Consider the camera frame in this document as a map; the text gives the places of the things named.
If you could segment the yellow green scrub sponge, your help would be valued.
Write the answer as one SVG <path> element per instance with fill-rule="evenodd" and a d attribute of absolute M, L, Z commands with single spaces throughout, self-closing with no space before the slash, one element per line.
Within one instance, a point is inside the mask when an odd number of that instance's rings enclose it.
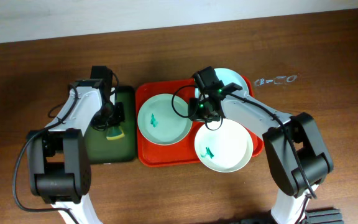
<path fill-rule="evenodd" d="M 106 131 L 106 139 L 109 141 L 121 139 L 124 136 L 125 134 L 121 126 L 111 126 Z"/>

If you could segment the pale blue plate top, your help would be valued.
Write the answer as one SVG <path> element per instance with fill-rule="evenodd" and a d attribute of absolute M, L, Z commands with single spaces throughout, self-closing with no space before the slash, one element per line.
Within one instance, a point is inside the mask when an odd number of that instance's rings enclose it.
<path fill-rule="evenodd" d="M 248 87 L 245 79 L 239 75 L 237 72 L 228 69 L 228 68 L 213 68 L 213 67 L 206 67 L 202 70 L 199 70 L 198 73 L 201 74 L 203 72 L 211 72 L 212 69 L 214 70 L 218 80 L 223 82 L 223 85 L 226 86 L 230 83 L 235 83 L 242 87 L 241 90 L 236 90 L 232 94 L 236 96 L 246 96 L 250 94 L 250 87 Z"/>

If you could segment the pale green plate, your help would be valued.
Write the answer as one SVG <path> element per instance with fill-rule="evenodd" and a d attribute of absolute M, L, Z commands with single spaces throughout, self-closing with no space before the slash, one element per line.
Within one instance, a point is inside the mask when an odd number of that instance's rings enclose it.
<path fill-rule="evenodd" d="M 193 122 L 189 118 L 182 118 L 188 112 L 188 103 L 172 94 L 159 94 L 149 98 L 141 107 L 137 115 L 137 126 L 140 133 L 151 143 L 169 146 L 184 139 L 191 130 Z"/>

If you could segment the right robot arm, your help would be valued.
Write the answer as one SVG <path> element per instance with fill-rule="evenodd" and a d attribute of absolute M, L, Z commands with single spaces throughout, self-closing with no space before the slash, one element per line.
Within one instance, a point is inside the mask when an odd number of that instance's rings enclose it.
<path fill-rule="evenodd" d="M 313 117 L 277 111 L 244 93 L 236 83 L 224 84 L 213 67 L 193 74 L 199 95 L 190 100 L 193 121 L 233 120 L 264 142 L 268 166 L 279 188 L 273 208 L 241 223 L 342 223 L 340 210 L 307 211 L 315 190 L 333 171 L 334 162 Z"/>

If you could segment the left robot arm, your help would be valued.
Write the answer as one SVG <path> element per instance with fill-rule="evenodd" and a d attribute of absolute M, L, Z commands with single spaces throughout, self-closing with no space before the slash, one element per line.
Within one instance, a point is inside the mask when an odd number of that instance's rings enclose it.
<path fill-rule="evenodd" d="M 90 200 L 91 167 L 85 144 L 88 127 L 115 128 L 125 120 L 112 87 L 117 76 L 95 65 L 87 80 L 68 87 L 68 99 L 52 122 L 30 131 L 27 151 L 30 191 L 58 211 L 66 223 L 99 223 Z"/>

